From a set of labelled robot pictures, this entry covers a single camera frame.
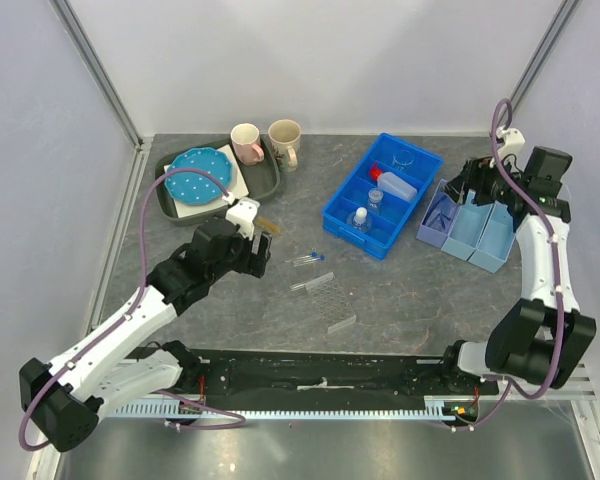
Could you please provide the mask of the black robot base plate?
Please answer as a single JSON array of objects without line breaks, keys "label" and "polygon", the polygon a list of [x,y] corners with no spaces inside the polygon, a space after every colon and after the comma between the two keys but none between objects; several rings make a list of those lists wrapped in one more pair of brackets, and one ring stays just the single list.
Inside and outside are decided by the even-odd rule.
[{"label": "black robot base plate", "polygon": [[194,350],[170,388],[223,410],[415,407],[427,396],[495,395],[447,357]]}]

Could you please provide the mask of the tan bottle brush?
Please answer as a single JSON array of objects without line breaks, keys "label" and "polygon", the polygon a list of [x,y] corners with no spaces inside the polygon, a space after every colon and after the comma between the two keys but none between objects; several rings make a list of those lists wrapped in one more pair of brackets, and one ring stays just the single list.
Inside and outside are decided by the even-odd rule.
[{"label": "tan bottle brush", "polygon": [[293,236],[291,236],[289,233],[286,233],[278,224],[262,216],[256,217],[255,225],[267,233],[286,239],[296,245],[299,244],[299,242]]}]

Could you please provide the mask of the small glass stoppered bottle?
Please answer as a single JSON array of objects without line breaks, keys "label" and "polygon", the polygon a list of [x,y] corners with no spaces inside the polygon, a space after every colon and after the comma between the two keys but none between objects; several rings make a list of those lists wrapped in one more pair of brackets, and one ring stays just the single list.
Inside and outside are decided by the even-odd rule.
[{"label": "small glass stoppered bottle", "polygon": [[384,192],[378,188],[372,188],[368,192],[367,197],[367,209],[369,211],[380,213],[382,201],[384,198]]}]

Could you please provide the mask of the round glass flask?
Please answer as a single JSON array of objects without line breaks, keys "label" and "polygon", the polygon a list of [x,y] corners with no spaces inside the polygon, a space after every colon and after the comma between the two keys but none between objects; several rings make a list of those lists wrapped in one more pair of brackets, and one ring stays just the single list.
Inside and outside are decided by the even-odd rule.
[{"label": "round glass flask", "polygon": [[365,207],[358,207],[348,216],[347,224],[362,233],[367,233],[371,229],[372,218]]}]

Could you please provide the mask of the clear glass beaker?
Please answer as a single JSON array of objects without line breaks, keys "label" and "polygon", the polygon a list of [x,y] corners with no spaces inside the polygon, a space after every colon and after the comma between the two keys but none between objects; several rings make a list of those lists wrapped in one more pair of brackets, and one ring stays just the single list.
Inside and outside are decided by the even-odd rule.
[{"label": "clear glass beaker", "polygon": [[413,164],[414,156],[410,150],[402,149],[393,154],[391,166],[400,172],[406,172]]}]

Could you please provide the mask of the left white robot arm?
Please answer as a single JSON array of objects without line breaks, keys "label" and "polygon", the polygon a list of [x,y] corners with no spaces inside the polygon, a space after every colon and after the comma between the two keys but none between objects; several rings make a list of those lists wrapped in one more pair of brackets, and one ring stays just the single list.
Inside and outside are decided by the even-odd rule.
[{"label": "left white robot arm", "polygon": [[171,387],[178,393],[195,389],[197,359],[179,342],[134,366],[118,364],[205,298],[225,274],[262,277],[271,241],[269,233],[255,232],[251,220],[212,219],[145,272],[132,297],[87,337],[48,362],[28,360],[19,371],[24,412],[20,446],[67,452],[86,440],[108,413],[131,400]]}]

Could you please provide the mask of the red cap wash bottle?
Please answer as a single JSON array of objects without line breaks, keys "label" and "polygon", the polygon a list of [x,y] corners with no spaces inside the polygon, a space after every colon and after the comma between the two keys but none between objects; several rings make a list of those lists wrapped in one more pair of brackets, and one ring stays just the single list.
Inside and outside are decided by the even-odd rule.
[{"label": "red cap wash bottle", "polygon": [[412,203],[417,196],[417,189],[390,171],[381,170],[377,166],[370,169],[370,177],[376,182],[377,188],[405,202]]}]

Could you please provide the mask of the blue safety glasses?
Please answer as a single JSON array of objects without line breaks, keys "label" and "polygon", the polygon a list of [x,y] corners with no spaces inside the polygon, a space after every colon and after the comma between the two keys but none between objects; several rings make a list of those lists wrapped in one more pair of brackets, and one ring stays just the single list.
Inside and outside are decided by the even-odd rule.
[{"label": "blue safety glasses", "polygon": [[447,196],[442,195],[434,201],[427,214],[425,225],[431,229],[445,232],[455,218],[457,205]]}]

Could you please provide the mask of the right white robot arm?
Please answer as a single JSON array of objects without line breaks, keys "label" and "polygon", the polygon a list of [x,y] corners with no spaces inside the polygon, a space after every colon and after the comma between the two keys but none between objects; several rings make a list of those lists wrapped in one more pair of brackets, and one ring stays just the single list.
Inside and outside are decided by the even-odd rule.
[{"label": "right white robot arm", "polygon": [[438,381],[457,394],[474,376],[509,376],[560,389],[596,334],[581,313],[569,279],[567,238],[570,205],[559,198],[562,176],[573,158],[545,147],[533,149],[523,171],[472,158],[444,191],[458,203],[503,206],[512,217],[522,259],[520,299],[485,342],[458,341],[455,359],[438,368]]}]

